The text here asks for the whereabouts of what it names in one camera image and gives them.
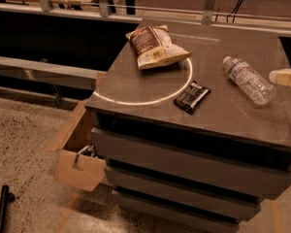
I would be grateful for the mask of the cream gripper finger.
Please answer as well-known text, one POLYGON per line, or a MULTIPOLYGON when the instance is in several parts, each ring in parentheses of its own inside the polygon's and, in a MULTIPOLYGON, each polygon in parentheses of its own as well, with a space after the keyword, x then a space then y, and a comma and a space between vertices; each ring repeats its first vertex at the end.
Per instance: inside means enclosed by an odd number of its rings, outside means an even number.
POLYGON ((291 87, 291 69, 274 70, 269 74, 272 83, 291 87))

